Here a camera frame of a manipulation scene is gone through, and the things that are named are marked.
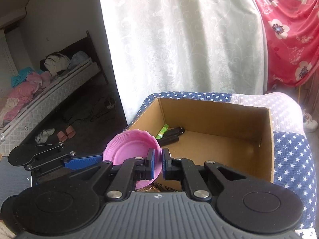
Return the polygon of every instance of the black round pad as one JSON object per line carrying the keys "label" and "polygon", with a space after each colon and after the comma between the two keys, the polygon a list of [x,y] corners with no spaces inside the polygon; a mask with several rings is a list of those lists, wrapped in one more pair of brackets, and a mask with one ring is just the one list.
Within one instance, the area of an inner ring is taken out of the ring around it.
{"label": "black round pad", "polygon": [[256,191],[244,197],[244,204],[256,212],[270,213],[280,207],[280,199],[269,192]]}
{"label": "black round pad", "polygon": [[12,206],[17,196],[11,196],[7,198],[1,206],[1,219],[3,219],[4,224],[16,235],[21,232],[17,221],[12,212]]}
{"label": "black round pad", "polygon": [[294,229],[302,215],[299,197],[261,180],[236,180],[219,195],[216,209],[231,225],[256,234]]}
{"label": "black round pad", "polygon": [[13,214],[20,226],[38,235],[61,235],[81,228],[99,210],[99,198],[83,180],[56,179],[19,194]]}
{"label": "black round pad", "polygon": [[8,162],[13,166],[24,166],[31,162],[36,153],[37,149],[34,145],[19,145],[11,150]]}

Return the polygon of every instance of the white sneaker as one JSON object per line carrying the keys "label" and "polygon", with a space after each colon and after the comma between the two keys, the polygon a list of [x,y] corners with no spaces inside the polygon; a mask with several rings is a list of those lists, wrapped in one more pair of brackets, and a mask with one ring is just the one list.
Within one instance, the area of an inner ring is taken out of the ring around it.
{"label": "white sneaker", "polygon": [[40,135],[51,136],[53,135],[55,128],[42,130]]}
{"label": "white sneaker", "polygon": [[318,122],[313,120],[309,113],[303,110],[303,130],[305,132],[314,132],[318,127]]}
{"label": "white sneaker", "polygon": [[45,143],[48,138],[49,138],[48,135],[39,134],[35,137],[35,141],[37,142],[37,144],[42,144],[42,143]]}

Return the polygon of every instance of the red floral curtain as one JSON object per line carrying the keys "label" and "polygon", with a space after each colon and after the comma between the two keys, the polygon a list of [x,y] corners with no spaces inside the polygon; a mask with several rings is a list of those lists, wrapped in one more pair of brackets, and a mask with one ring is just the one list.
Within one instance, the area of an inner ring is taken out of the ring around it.
{"label": "red floral curtain", "polygon": [[268,45],[268,89],[304,84],[319,65],[319,0],[255,0]]}

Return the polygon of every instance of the white curtain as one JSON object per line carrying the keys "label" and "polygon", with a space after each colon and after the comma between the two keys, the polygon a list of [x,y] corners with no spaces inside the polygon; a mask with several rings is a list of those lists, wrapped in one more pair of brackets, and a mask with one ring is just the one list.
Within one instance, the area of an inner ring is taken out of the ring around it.
{"label": "white curtain", "polygon": [[128,123],[152,93],[263,93],[266,47],[253,0],[100,2]]}

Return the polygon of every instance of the white wall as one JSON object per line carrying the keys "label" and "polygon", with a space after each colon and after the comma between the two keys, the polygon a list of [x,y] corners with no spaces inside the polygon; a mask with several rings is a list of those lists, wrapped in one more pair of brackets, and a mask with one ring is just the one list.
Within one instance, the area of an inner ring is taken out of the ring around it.
{"label": "white wall", "polygon": [[17,70],[19,71],[26,67],[34,69],[26,48],[24,47],[20,28],[15,28],[6,33],[5,38],[7,39],[7,44]]}
{"label": "white wall", "polygon": [[115,85],[99,0],[30,0],[20,30],[32,64],[90,32],[109,82]]}
{"label": "white wall", "polygon": [[11,77],[17,74],[4,31],[0,29],[0,98],[7,95],[11,89]]}

